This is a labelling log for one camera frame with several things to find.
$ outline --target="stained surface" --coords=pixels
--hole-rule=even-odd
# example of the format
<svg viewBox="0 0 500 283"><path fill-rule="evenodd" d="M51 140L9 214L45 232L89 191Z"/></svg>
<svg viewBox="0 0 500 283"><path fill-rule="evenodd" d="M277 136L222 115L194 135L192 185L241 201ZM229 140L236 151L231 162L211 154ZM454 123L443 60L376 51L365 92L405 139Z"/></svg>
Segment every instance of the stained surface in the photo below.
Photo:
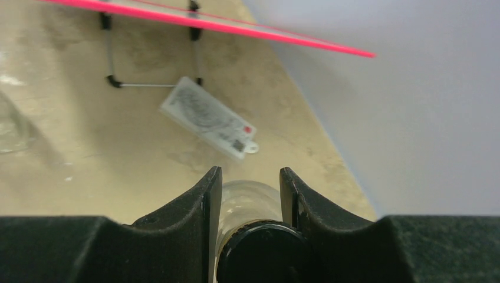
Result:
<svg viewBox="0 0 500 283"><path fill-rule="evenodd" d="M374 213L265 41L205 32L205 88L258 129L260 152L237 163L158 112L168 89L111 88L95 12L0 0L0 87L34 126L32 146L0 156L0 214L107 215L130 223L192 187L223 181L278 188L279 169L369 219ZM168 1L183 7L184 1ZM235 0L205 12L251 20ZM184 27L116 17L117 76L174 83L195 75Z"/></svg>

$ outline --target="white wall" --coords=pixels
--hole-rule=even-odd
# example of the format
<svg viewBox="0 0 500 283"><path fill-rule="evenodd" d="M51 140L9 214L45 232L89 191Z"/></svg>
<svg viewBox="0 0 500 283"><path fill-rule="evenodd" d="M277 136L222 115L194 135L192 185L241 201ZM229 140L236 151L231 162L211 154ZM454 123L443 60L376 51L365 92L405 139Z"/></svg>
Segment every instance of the white wall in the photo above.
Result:
<svg viewBox="0 0 500 283"><path fill-rule="evenodd" d="M244 0L381 215L500 214L499 0Z"/></svg>

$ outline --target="black circular lid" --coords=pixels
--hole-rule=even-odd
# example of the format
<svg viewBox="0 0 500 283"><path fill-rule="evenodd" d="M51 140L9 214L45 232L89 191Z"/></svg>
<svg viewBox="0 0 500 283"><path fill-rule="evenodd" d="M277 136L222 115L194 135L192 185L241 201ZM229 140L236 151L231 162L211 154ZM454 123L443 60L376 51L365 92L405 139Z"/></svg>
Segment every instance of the black circular lid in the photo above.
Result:
<svg viewBox="0 0 500 283"><path fill-rule="evenodd" d="M295 229L257 221L238 229L217 264L219 283L300 283L318 276L310 245Z"/></svg>

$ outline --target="pink edge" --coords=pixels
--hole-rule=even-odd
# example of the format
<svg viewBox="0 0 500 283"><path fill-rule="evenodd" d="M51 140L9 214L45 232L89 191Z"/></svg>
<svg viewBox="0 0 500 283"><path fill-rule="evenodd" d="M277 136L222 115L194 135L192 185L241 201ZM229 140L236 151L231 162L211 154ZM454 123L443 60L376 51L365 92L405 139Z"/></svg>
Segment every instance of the pink edge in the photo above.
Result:
<svg viewBox="0 0 500 283"><path fill-rule="evenodd" d="M362 57L375 57L372 52L357 50L351 47L345 47L337 44L329 44L326 42L314 42L300 38L288 37L281 34L273 34L266 31L256 31L250 28L235 27L232 25L221 24L218 22L210 22L202 19L187 18L178 15L164 14L161 12L148 11L143 9L132 8L129 6L100 2L95 0L41 0L45 2L54 2L58 4L73 6L81 9L95 10L98 12L106 12L110 14L119 14L135 18L149 19L152 21L167 22L177 25L185 25L194 28L210 29L213 31L227 32L230 34L244 35L247 37L262 38L265 40L273 40L278 42L303 45L318 49L337 51Z"/></svg>

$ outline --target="black corner joint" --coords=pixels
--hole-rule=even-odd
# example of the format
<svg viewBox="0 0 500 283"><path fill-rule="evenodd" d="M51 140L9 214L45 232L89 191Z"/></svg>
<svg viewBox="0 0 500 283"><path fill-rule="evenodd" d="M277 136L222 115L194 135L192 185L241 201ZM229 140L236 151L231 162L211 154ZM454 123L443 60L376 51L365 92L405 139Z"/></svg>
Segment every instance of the black corner joint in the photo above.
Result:
<svg viewBox="0 0 500 283"><path fill-rule="evenodd" d="M198 12L200 9L200 5L194 0L189 1L189 10L191 12ZM201 28L194 28L194 27L189 27L189 38L191 41L198 41L200 37L202 36L202 29Z"/></svg>
<svg viewBox="0 0 500 283"><path fill-rule="evenodd" d="M108 83L115 88L121 88L121 85L123 84L121 81L117 81L114 78L114 75L109 75L106 77L106 79L108 80Z"/></svg>
<svg viewBox="0 0 500 283"><path fill-rule="evenodd" d="M101 29L110 31L111 30L111 16L104 13L99 12L99 20L101 21Z"/></svg>

